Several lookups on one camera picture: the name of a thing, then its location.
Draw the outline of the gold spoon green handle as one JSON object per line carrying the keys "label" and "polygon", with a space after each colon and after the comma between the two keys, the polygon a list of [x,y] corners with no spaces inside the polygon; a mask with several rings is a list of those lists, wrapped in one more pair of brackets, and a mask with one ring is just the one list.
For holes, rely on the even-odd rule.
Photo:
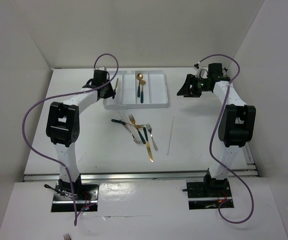
{"label": "gold spoon green handle", "polygon": [[144,101],[143,87],[146,85],[146,81],[145,80],[140,80],[140,85],[141,85],[140,103],[143,103],[143,101]]}
{"label": "gold spoon green handle", "polygon": [[136,75],[136,79],[138,80],[137,97],[139,98],[141,95],[140,85],[141,85],[141,80],[143,79],[143,75],[141,73],[138,73]]}

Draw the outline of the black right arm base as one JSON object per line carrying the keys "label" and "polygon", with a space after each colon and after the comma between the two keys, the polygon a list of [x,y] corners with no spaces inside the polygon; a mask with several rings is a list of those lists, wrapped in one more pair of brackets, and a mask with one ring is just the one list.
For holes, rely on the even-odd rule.
{"label": "black right arm base", "polygon": [[210,176],[205,176],[202,182],[187,182],[186,188],[189,198],[227,198],[232,193],[227,179],[216,180]]}

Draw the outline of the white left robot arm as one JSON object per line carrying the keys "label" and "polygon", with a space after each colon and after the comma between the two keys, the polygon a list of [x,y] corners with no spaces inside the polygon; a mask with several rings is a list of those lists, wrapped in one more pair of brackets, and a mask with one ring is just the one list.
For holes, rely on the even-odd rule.
{"label": "white left robot arm", "polygon": [[72,200],[78,199],[83,189],[75,153],[75,142],[80,134],[80,114],[99,99],[115,96],[109,80],[110,74],[105,68],[95,69],[93,78],[82,87],[81,94],[50,105],[46,135],[55,147],[58,161],[64,164],[60,166],[59,188]]}

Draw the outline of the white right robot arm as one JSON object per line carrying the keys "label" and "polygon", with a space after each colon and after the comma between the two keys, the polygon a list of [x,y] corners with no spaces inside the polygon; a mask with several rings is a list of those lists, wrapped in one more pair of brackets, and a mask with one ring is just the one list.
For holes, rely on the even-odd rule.
{"label": "white right robot arm", "polygon": [[222,149],[203,178],[203,183],[195,191],[207,197],[215,197],[228,187],[228,173],[236,155],[252,139],[256,108],[247,105],[233,88],[231,79],[223,72],[221,63],[209,64],[207,77],[200,76],[204,70],[195,65],[197,73],[188,74],[178,96],[198,98],[203,92],[214,93],[222,104],[216,131]]}

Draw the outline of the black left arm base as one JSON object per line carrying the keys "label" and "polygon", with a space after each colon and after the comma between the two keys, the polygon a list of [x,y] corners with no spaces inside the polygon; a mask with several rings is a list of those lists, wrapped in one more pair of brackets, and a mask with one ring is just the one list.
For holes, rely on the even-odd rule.
{"label": "black left arm base", "polygon": [[[54,192],[53,202],[55,203],[72,203],[73,195],[70,191],[61,189],[56,183],[55,187],[44,184],[44,187]],[[98,200],[98,184],[83,184],[81,190],[75,193],[75,200],[78,204],[96,203]]]}

